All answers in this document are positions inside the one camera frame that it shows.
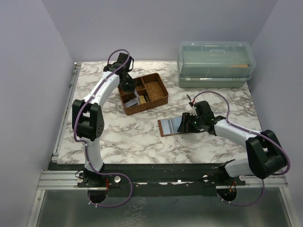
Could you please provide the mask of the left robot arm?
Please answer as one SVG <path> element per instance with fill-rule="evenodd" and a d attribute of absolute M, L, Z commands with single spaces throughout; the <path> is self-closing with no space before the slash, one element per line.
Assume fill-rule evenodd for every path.
<path fill-rule="evenodd" d="M 104 130 L 102 107 L 117 87 L 124 92 L 135 91 L 136 82 L 129 75 L 134 59 L 125 49 L 113 53 L 117 52 L 118 59 L 114 63 L 107 63 L 101 79 L 92 91 L 82 100 L 76 99 L 72 103 L 73 136 L 76 142 L 83 145 L 86 161 L 82 179 L 95 187 L 101 186 L 106 176 L 100 172 L 104 164 L 99 146 L 99 138 Z"/>

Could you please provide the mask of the brown woven basket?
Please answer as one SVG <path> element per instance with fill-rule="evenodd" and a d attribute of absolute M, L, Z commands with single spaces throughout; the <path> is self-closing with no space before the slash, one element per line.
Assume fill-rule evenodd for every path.
<path fill-rule="evenodd" d="M 135 99 L 136 96 L 133 92 L 124 92 L 119 87 L 118 92 L 126 115 L 133 115 L 168 103 L 169 94 L 159 73 L 134 78 L 134 81 L 136 82 L 135 90 L 144 100 L 140 101 L 139 105 L 127 107 L 126 103 Z"/>

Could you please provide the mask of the brown leather card holder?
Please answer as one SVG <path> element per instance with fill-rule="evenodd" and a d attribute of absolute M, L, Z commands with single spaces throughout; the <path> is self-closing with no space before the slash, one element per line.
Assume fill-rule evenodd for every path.
<path fill-rule="evenodd" d="M 169 119 L 158 120 L 158 127 L 161 137 L 173 136 L 178 134 L 184 134 L 184 132 L 178 132 L 178 128 L 181 125 L 182 117 L 175 117 Z"/>

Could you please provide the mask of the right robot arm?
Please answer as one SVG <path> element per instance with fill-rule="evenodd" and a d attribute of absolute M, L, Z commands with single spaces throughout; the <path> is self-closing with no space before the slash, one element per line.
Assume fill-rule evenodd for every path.
<path fill-rule="evenodd" d="M 218 173 L 218 181 L 229 185 L 235 177 L 254 175 L 265 179 L 287 166 L 287 158 L 281 145 L 271 130 L 254 131 L 231 123 L 224 116 L 215 116 L 207 101 L 190 104 L 189 113 L 183 113 L 177 132 L 207 132 L 214 136 L 226 138 L 246 149 L 247 158 L 231 160 L 223 165 Z"/>

